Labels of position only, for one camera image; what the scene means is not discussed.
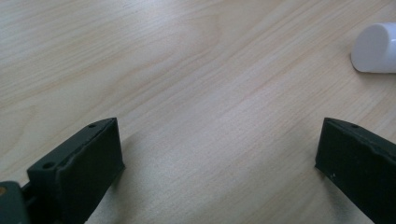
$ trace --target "tabletop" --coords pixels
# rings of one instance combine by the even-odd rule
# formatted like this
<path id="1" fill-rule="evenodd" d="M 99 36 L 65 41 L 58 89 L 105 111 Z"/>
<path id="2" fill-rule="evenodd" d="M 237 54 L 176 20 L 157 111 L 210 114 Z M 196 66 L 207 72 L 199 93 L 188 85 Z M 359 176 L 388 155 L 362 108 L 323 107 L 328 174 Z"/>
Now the tabletop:
<path id="1" fill-rule="evenodd" d="M 2 1 L 0 179 L 118 118 L 87 223 L 372 223 L 314 168 L 321 125 L 396 142 L 396 76 L 350 62 L 394 1 Z"/>

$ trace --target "wooden table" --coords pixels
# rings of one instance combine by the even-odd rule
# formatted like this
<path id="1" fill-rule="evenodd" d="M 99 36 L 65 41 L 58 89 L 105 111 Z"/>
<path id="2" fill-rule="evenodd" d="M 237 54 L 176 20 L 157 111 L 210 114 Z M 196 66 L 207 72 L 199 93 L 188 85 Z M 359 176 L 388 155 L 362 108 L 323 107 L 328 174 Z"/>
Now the wooden table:
<path id="1" fill-rule="evenodd" d="M 323 118 L 396 142 L 396 76 L 350 63 L 394 1 L 2 1 L 0 179 L 117 117 L 88 223 L 371 223 L 314 168 Z"/>

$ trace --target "wood grain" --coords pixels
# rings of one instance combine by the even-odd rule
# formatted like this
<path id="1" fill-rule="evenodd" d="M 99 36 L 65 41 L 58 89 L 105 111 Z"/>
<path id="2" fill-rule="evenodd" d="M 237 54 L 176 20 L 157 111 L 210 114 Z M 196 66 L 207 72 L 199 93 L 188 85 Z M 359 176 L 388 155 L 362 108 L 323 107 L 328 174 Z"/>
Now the wood grain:
<path id="1" fill-rule="evenodd" d="M 325 117 L 396 142 L 396 76 L 350 63 L 394 1 L 2 1 L 0 179 L 117 117 L 88 223 L 372 223 L 314 168 Z"/>

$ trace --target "white cylinder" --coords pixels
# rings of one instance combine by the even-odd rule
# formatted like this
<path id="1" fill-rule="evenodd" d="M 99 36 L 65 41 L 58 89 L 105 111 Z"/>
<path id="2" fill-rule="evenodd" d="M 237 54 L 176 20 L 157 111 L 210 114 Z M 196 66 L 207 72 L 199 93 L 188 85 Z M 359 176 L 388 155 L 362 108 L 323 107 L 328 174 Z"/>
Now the white cylinder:
<path id="1" fill-rule="evenodd" d="M 351 60 L 360 72 L 396 73 L 396 22 L 363 30 L 353 46 Z"/>

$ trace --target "black mechanical part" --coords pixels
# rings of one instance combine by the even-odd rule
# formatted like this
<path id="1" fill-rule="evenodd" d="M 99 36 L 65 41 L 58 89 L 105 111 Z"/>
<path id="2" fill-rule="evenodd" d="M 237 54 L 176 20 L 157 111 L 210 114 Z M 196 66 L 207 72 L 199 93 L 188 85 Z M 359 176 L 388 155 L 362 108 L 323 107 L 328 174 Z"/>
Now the black mechanical part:
<path id="1" fill-rule="evenodd" d="M 374 223 L 396 223 L 396 146 L 390 141 L 325 119 L 316 167 Z"/>
<path id="2" fill-rule="evenodd" d="M 84 223 L 124 168 L 117 119 L 92 123 L 33 164 L 27 170 L 30 182 L 22 189 L 17 183 L 12 190 L 6 186 L 0 209 L 17 209 L 0 210 L 0 223 L 14 223 L 3 220 L 23 212 L 28 217 L 15 223 Z M 0 188 L 7 183 L 0 182 Z M 9 195 L 16 199 L 23 195 L 23 201 L 3 203 L 2 198 Z"/>

